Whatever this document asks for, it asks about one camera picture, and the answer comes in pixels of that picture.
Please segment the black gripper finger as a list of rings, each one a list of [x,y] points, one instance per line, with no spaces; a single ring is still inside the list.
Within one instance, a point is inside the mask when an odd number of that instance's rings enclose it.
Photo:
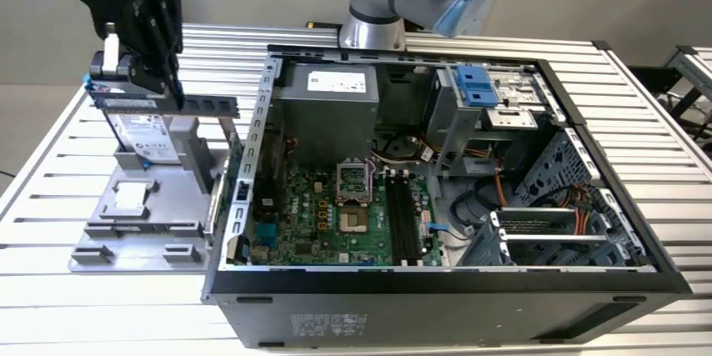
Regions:
[[[183,105],[183,94],[178,81],[178,59],[182,51],[181,0],[159,0],[159,21],[163,39],[163,70],[175,109]]]
[[[131,54],[135,70],[133,83],[147,91],[162,94],[165,86],[165,43],[158,24],[157,0],[134,1],[118,21],[118,37]]]

